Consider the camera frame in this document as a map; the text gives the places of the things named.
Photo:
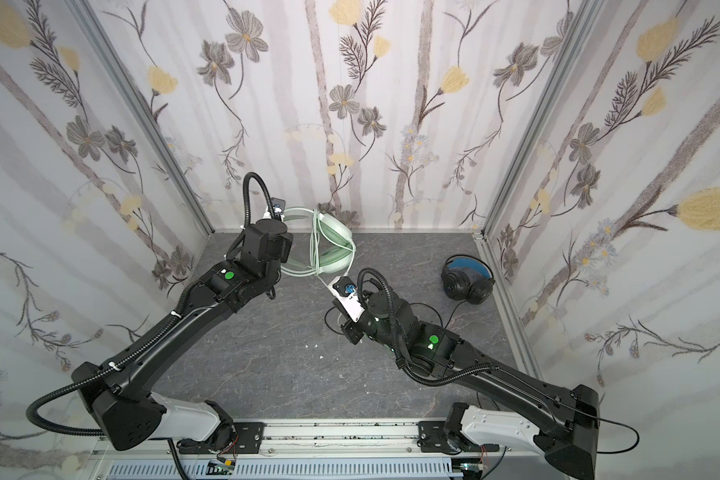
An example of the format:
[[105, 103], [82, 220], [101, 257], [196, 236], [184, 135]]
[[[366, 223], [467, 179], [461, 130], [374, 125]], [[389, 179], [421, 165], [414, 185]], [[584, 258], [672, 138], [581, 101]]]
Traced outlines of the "mint green over-ear headphones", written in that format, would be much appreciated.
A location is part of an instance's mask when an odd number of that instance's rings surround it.
[[345, 224], [330, 214], [305, 207], [287, 208], [283, 220], [310, 222], [309, 260], [303, 263], [290, 258], [282, 265], [286, 275], [303, 278], [350, 271], [356, 244], [352, 231]]

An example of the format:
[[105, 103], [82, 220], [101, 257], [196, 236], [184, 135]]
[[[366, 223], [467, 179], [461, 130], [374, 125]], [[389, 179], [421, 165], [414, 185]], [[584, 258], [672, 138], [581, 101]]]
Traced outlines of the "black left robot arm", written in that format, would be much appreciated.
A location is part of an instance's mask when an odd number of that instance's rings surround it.
[[84, 406], [118, 451], [152, 439], [173, 439], [190, 450], [220, 451], [238, 437], [233, 419], [215, 402], [192, 403], [154, 392], [161, 376], [216, 325], [260, 295], [272, 297], [293, 236], [284, 222], [261, 219], [241, 243], [202, 274], [177, 306], [140, 339], [99, 365], [85, 362], [75, 381]]

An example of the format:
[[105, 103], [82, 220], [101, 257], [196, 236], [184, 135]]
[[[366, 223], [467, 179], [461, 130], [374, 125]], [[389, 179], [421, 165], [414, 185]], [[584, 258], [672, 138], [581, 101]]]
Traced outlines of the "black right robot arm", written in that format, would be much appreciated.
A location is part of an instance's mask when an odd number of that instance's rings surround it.
[[398, 368], [421, 385], [457, 384], [493, 398], [537, 428], [531, 442], [551, 466], [576, 479], [594, 478], [600, 427], [594, 390], [546, 383], [495, 360], [420, 320], [395, 292], [360, 292], [348, 284], [331, 293], [351, 343], [368, 338], [387, 347]]

